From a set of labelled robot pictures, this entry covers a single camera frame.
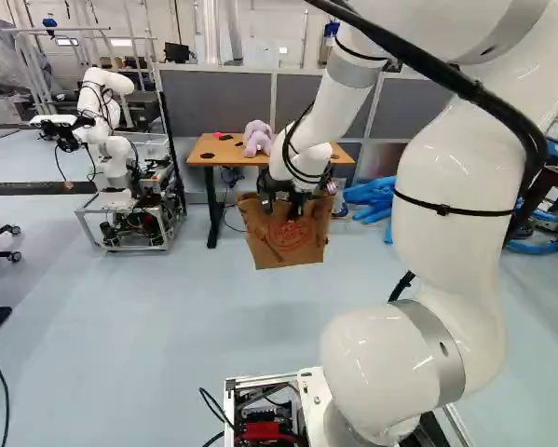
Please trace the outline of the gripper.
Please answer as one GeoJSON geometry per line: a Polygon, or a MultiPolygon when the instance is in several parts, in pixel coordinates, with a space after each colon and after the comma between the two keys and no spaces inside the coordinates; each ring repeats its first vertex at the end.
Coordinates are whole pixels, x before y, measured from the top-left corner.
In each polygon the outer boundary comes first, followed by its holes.
{"type": "Polygon", "coordinates": [[[303,185],[300,185],[295,179],[275,180],[271,177],[269,168],[264,168],[259,173],[256,181],[262,210],[266,215],[271,215],[276,194],[285,193],[289,195],[291,203],[289,218],[299,219],[304,214],[306,200],[309,197],[321,196],[329,179],[329,175],[324,173],[318,182],[303,182],[303,185]]]}

